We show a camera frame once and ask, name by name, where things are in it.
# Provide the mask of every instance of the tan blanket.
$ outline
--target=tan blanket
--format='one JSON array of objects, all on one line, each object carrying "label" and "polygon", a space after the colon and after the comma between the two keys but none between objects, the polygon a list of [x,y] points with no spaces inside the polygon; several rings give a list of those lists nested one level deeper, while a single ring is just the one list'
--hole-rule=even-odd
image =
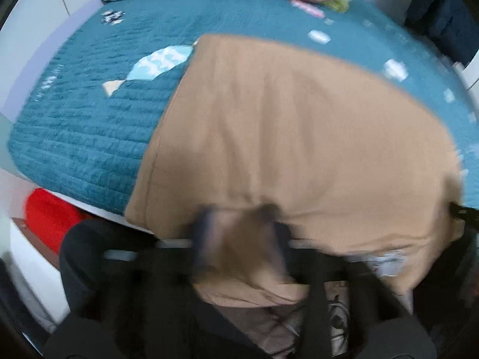
[{"label": "tan blanket", "polygon": [[[250,209],[276,204],[296,238],[328,253],[401,250],[404,266],[390,283],[404,293],[460,235],[447,211],[459,200],[451,137],[408,94],[339,59],[205,35],[153,133],[125,215],[176,238],[201,205],[214,204],[228,230],[210,247],[216,270],[199,282],[203,297],[267,306],[294,303],[304,290],[271,267],[268,235],[248,224]],[[235,252],[259,257],[235,274],[222,268]]]}]

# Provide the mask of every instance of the red cushion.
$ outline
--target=red cushion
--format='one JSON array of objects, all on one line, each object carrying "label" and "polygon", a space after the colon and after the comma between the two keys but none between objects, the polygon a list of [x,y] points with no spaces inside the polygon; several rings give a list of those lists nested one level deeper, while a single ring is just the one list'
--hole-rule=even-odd
[{"label": "red cushion", "polygon": [[89,216],[45,189],[35,189],[25,203],[28,228],[57,254],[63,236],[85,218]]}]

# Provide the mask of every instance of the teal quilted bedspread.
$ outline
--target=teal quilted bedspread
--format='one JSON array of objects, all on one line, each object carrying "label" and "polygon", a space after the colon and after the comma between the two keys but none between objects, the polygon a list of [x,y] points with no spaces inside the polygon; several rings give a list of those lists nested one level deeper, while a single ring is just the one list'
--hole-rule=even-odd
[{"label": "teal quilted bedspread", "polygon": [[[192,45],[204,33],[250,35],[345,59],[410,92],[451,131],[462,159],[465,203],[479,207],[479,129],[458,78],[375,7],[363,0],[350,4],[342,14],[290,0],[109,3],[47,66],[11,132],[11,156],[38,185],[123,213],[143,152],[187,62],[151,81],[125,81],[110,97],[102,84],[125,80],[141,58]],[[124,11],[123,21],[103,24],[105,10]]]}]

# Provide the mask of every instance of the light blue patch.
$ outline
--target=light blue patch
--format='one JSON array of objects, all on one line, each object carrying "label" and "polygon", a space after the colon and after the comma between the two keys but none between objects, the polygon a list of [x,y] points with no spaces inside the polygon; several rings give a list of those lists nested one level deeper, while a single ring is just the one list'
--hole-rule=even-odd
[{"label": "light blue patch", "polygon": [[141,58],[131,69],[127,81],[141,79],[152,81],[165,71],[185,62],[193,51],[192,46],[168,46]]}]

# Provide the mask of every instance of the quilted blanket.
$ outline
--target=quilted blanket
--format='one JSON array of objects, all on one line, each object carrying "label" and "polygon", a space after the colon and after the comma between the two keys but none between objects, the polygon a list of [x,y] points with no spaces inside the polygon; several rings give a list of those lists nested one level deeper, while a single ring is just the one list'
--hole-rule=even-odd
[{"label": "quilted blanket", "polygon": [[[123,13],[104,23],[106,11]],[[464,202],[479,207],[479,130],[466,91],[432,52],[363,0],[352,0],[345,14],[291,0],[109,3],[61,47],[27,100],[8,143],[18,169],[44,188],[122,214],[187,62],[151,80],[127,77],[140,59],[191,46],[204,33],[330,54],[410,92],[451,131],[463,161]],[[111,82],[109,96],[104,84]]]}]

